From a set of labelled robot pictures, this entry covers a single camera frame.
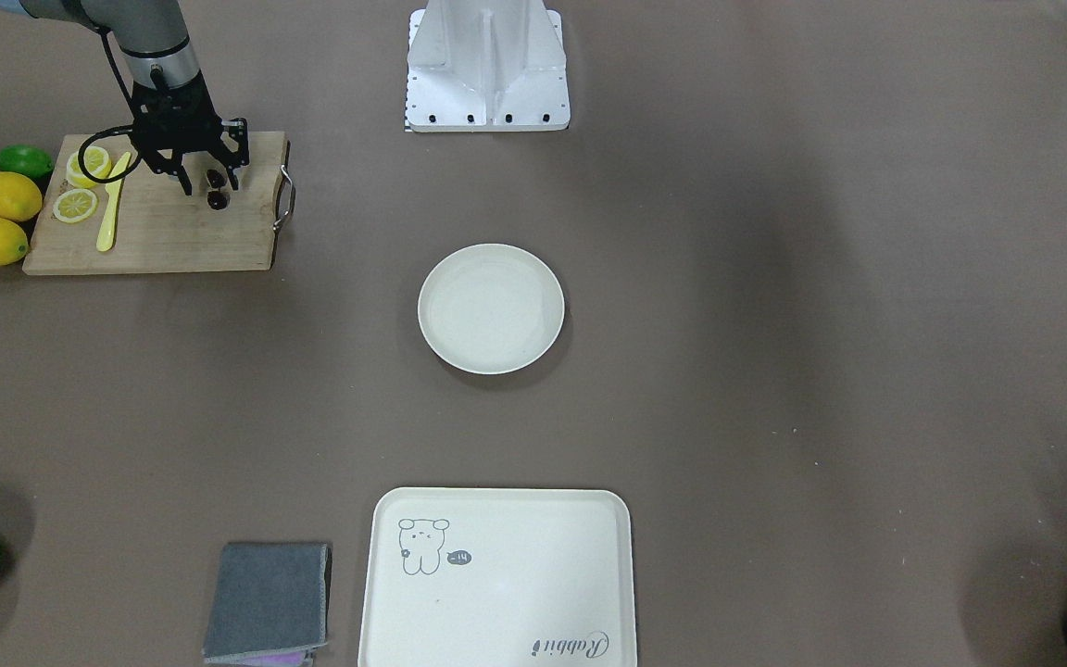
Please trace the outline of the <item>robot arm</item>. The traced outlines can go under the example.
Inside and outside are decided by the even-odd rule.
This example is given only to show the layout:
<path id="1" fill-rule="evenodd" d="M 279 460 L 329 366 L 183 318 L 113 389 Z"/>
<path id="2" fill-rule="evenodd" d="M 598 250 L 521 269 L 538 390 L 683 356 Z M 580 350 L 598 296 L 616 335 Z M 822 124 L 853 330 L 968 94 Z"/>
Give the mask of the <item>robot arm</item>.
<path id="1" fill-rule="evenodd" d="M 107 41 L 118 44 L 132 75 L 131 88 L 120 84 L 132 123 L 90 136 L 87 145 L 126 134 L 137 159 L 154 173 L 172 174 L 186 194 L 194 186 L 184 157 L 207 153 L 225 169 L 230 188 L 240 189 L 236 172 L 250 163 L 248 122 L 217 114 L 177 1 L 0 1 L 0 11 L 86 27 L 100 35 L 116 80 Z"/>

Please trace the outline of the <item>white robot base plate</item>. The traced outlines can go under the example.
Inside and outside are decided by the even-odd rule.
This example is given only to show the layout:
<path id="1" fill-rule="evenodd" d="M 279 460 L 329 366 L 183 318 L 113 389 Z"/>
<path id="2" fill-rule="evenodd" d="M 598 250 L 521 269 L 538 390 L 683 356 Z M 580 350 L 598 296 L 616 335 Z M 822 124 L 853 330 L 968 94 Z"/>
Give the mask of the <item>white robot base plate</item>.
<path id="1" fill-rule="evenodd" d="M 563 21 L 542 1 L 428 1 L 408 27 L 407 131 L 571 125 Z"/>

